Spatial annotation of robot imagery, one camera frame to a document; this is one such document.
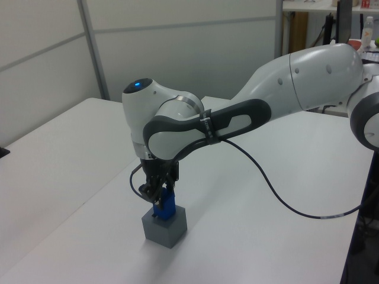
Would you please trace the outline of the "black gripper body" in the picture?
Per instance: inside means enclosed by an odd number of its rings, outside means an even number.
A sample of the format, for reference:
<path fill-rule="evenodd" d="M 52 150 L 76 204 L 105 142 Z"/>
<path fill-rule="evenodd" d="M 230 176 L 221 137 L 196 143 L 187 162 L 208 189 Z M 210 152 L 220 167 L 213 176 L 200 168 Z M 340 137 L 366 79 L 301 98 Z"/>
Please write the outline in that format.
<path fill-rule="evenodd" d="M 166 175 L 169 180 L 176 182 L 179 179 L 179 162 L 161 159 L 141 159 L 142 169 L 146 175 L 146 182 L 151 186 L 158 186 L 165 182 Z"/>

